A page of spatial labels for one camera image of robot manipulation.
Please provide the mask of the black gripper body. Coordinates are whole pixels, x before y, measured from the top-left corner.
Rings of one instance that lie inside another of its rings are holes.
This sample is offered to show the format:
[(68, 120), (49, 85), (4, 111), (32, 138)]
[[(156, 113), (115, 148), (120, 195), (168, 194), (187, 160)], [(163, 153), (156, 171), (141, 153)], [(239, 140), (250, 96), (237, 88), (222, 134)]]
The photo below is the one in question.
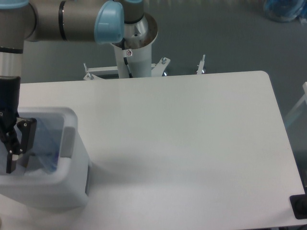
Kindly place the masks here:
[(21, 78), (0, 77), (0, 129), (3, 133), (13, 130), (18, 114)]

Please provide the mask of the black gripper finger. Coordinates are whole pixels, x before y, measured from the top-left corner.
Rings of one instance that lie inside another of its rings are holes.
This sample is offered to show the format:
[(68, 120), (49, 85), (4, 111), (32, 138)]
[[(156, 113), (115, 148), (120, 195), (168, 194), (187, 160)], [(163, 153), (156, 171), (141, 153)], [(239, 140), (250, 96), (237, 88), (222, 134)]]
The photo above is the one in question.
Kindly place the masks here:
[(33, 147), (36, 126), (35, 118), (0, 118), (0, 140), (7, 151), (6, 173), (12, 173), (17, 161)]

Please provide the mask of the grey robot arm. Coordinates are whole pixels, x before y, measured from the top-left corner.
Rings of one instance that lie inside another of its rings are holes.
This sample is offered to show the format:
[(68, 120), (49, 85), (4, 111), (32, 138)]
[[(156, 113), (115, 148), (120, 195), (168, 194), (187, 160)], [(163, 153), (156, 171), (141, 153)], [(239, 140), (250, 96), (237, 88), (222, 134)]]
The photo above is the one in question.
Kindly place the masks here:
[(0, 140), (6, 172), (33, 146), (34, 118), (18, 113), (25, 41), (118, 43), (144, 16), (141, 0), (3, 0), (0, 3)]

